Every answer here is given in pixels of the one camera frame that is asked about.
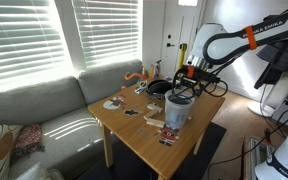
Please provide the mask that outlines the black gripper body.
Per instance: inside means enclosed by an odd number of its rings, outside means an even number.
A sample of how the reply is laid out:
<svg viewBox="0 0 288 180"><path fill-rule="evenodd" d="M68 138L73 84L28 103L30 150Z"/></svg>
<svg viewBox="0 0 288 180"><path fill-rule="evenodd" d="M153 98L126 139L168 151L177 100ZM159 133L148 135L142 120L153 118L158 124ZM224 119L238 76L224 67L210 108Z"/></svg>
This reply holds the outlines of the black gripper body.
<svg viewBox="0 0 288 180"><path fill-rule="evenodd" d="M220 79L213 73L195 68L191 65L183 65L174 75L174 87L186 87L191 89L194 95L200 95L207 84L217 84Z"/></svg>

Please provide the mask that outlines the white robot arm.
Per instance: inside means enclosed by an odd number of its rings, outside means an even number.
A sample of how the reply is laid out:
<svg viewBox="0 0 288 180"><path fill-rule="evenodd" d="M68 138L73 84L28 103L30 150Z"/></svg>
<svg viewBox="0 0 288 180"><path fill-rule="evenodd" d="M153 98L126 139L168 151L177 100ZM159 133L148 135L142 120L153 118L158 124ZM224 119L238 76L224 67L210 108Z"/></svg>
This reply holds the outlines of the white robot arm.
<svg viewBox="0 0 288 180"><path fill-rule="evenodd" d="M204 24L198 31L190 56L219 65L211 72L198 70L194 65L184 65L174 75L173 87L191 89L194 96L217 79L217 75L247 51L262 45L288 40L288 9L279 15L229 33L218 23Z"/></svg>

